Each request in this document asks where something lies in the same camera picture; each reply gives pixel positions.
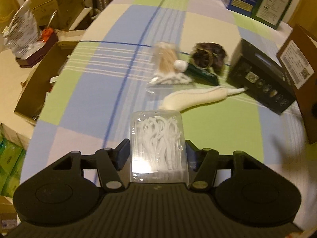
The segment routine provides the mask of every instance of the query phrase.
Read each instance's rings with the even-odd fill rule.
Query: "orange object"
[[[53,32],[54,32],[54,30],[52,28],[46,28],[46,29],[42,30],[42,40],[44,42],[46,42],[50,38],[50,36]]]

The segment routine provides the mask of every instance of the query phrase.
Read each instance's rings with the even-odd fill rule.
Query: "black box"
[[[275,113],[282,113],[296,100],[284,69],[244,39],[232,55],[227,81],[247,87],[248,95]]]

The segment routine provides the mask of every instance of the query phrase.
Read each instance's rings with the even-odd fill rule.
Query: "yellow label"
[[[249,12],[252,11],[252,8],[253,8],[253,5],[246,3],[244,1],[241,1],[241,0],[232,0],[231,5],[239,7],[241,9],[249,11]]]

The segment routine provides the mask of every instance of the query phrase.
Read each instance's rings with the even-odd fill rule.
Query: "checkered tablecloth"
[[[146,91],[156,42],[177,44],[184,58],[197,42],[218,43],[229,62],[244,38],[278,62],[290,31],[286,24],[275,31],[231,12],[221,0],[114,0],[86,31],[49,95],[22,181],[72,150],[92,154],[116,147],[129,137],[132,112],[158,108],[163,97]],[[229,86],[225,77],[220,82]],[[243,150],[295,183],[303,199],[296,223],[317,223],[317,147],[306,141],[296,103],[278,116],[241,94],[182,117],[185,138],[197,147],[221,154]]]

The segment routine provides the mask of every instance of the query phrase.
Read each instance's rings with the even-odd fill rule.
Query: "ribbed black surface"
[[[59,227],[22,223],[8,238],[283,238],[300,231],[289,223],[256,228],[224,216],[206,194],[184,184],[131,183],[107,195],[91,215]]]

